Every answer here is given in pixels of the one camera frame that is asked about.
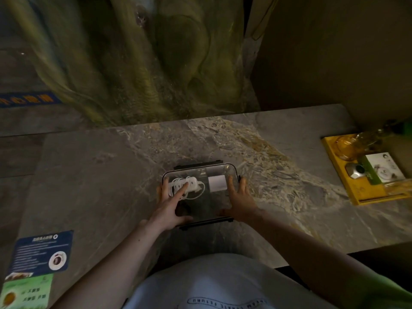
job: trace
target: marble countertop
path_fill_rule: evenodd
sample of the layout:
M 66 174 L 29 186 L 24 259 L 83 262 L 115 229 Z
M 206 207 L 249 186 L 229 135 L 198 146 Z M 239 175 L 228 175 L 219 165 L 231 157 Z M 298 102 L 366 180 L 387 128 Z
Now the marble countertop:
M 53 303 L 148 217 L 166 171 L 221 159 L 249 179 L 260 207 L 345 253 L 410 241 L 405 203 L 349 202 L 321 137 L 355 131 L 342 105 L 325 105 L 48 134 L 19 237 L 74 230 L 69 269 L 55 275 Z M 141 275 L 159 255 L 166 267 L 216 252 L 286 264 L 248 226 L 219 223 L 159 239 Z

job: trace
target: person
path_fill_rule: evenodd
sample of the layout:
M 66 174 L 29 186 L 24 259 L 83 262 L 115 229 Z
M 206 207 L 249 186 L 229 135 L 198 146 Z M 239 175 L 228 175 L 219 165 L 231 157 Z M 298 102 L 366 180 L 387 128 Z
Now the person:
M 142 261 L 157 237 L 192 220 L 175 208 L 187 189 L 173 197 L 168 181 L 148 220 L 70 288 L 53 309 L 120 309 Z M 246 223 L 289 263 L 310 291 L 257 260 L 237 254 L 210 254 L 181 262 L 144 280 L 125 309 L 247 308 L 412 308 L 412 294 L 365 265 L 276 220 L 256 206 L 246 179 L 238 191 L 228 179 L 232 207 L 221 215 Z

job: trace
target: white power strip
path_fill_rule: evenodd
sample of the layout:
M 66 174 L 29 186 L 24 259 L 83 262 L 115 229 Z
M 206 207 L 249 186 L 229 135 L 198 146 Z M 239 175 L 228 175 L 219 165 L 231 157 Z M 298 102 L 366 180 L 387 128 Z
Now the white power strip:
M 185 183 L 188 182 L 189 186 L 186 190 L 186 192 L 183 194 L 183 196 L 180 198 L 182 199 L 196 199 L 199 196 L 203 194 L 205 191 L 205 185 L 202 181 L 197 181 L 195 177 L 186 177 L 186 178 L 176 178 L 172 182 L 169 182 L 169 191 L 168 194 L 170 197 L 172 197 L 174 194 L 180 190 Z M 199 195 L 193 197 L 193 198 L 188 198 L 188 193 L 190 192 L 200 192 L 202 191 Z

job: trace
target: clear plastic container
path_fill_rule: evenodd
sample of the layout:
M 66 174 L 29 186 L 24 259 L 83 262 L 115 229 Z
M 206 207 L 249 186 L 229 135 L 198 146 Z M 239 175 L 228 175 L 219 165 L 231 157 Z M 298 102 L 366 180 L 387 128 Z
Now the clear plastic container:
M 179 201 L 176 214 L 178 216 L 191 215 L 194 218 L 192 223 L 180 226 L 182 230 L 211 223 L 233 221 L 231 217 L 220 217 L 218 215 L 220 209 L 230 208 L 227 189 L 217 192 L 211 192 L 210 190 L 209 178 L 221 175 L 224 175 L 226 181 L 228 176 L 231 175 L 233 177 L 233 185 L 236 190 L 238 189 L 239 176 L 235 166 L 224 163 L 222 160 L 203 164 L 176 166 L 173 171 L 168 171 L 163 175 L 162 181 L 166 177 L 169 178 L 169 182 L 176 178 L 195 177 L 205 185 L 204 192 L 198 198 Z M 189 197 L 193 195 L 196 196 L 196 193 L 189 193 Z

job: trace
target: yellow box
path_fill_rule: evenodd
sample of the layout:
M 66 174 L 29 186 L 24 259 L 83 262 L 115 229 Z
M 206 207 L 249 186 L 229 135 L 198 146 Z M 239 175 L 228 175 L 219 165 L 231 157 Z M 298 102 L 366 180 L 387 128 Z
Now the yellow box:
M 367 177 L 352 179 L 350 176 L 348 176 L 348 173 L 345 169 L 347 161 L 344 161 L 337 157 L 332 150 L 332 144 L 338 137 L 340 137 L 340 135 L 323 138 L 322 143 L 325 146 L 327 154 L 329 155 L 333 166 L 339 174 L 340 179 L 342 180 L 353 205 L 367 205 L 372 203 L 379 203 L 382 201 L 394 201 L 396 199 L 410 197 L 408 194 L 388 195 L 382 184 L 371 185 Z

